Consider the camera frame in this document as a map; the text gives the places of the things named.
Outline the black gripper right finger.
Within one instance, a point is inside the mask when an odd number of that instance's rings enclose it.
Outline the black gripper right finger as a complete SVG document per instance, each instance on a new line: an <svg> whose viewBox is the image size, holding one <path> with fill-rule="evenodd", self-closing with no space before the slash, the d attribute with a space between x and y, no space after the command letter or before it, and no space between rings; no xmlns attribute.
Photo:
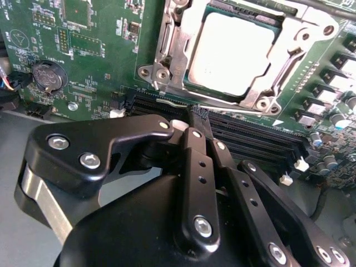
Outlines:
<svg viewBox="0 0 356 267"><path fill-rule="evenodd" d="M199 110L214 170L238 212L253 266L350 266L342 249L255 163L236 164Z"/></svg>

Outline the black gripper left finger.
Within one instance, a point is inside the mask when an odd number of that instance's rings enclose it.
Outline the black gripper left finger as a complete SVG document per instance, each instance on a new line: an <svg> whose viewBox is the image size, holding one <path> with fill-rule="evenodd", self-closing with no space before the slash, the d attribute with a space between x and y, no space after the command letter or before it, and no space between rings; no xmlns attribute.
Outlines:
<svg viewBox="0 0 356 267"><path fill-rule="evenodd" d="M199 115L189 111L187 117L167 121L149 114L38 126L28 137L14 194L19 208L65 243L82 219L101 208L98 195L111 172L160 167L182 180L174 238L184 246L218 246L209 139Z"/></svg>

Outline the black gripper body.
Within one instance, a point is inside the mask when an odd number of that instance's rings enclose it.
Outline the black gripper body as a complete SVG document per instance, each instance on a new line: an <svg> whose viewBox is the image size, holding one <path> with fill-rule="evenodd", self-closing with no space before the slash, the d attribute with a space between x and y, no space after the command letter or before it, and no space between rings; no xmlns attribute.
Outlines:
<svg viewBox="0 0 356 267"><path fill-rule="evenodd" d="M157 177L82 219L55 266L255 266L255 253L228 197L217 194L221 242L195 260L176 245L180 177Z"/></svg>

